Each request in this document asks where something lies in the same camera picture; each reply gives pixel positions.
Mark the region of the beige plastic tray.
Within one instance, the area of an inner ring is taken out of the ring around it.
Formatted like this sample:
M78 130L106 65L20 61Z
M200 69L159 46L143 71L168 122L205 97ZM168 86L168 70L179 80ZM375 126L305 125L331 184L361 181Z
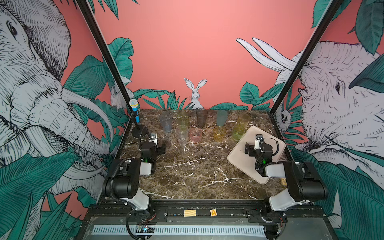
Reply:
M250 127L227 160L259 184L265 185L270 178L286 176L281 160L285 148L284 141L257 127Z

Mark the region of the blue tall plastic glass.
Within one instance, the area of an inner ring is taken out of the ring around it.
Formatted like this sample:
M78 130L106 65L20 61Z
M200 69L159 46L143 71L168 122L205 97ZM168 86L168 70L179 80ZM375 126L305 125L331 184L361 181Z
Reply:
M169 134L172 132L172 116L169 111L163 111L160 116L159 120L161 122L161 125L163 127L163 130L165 133Z

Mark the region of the light green tall glass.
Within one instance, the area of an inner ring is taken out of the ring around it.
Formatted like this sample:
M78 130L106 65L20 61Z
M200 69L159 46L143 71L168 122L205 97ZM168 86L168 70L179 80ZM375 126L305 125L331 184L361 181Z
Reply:
M179 111L177 113L177 125L178 126L190 126L190 114L188 111Z

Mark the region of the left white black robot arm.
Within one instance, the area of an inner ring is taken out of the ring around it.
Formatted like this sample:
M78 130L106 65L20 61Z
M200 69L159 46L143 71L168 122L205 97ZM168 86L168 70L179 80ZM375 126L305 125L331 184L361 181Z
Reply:
M153 213L151 198L139 190L139 180L155 173L157 158L165 153L165 144L144 142L139 159L115 159L102 186L103 196L135 211Z

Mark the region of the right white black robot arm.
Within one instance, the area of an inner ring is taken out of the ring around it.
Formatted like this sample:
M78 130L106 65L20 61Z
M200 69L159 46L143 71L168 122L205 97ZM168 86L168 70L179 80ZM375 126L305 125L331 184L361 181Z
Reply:
M255 170L263 177L284 178L287 188L265 200L264 211L284 212L296 205L325 200L328 189L318 171L310 162L273 162L277 155L273 147L261 141L256 145L245 144L245 154L254 157Z

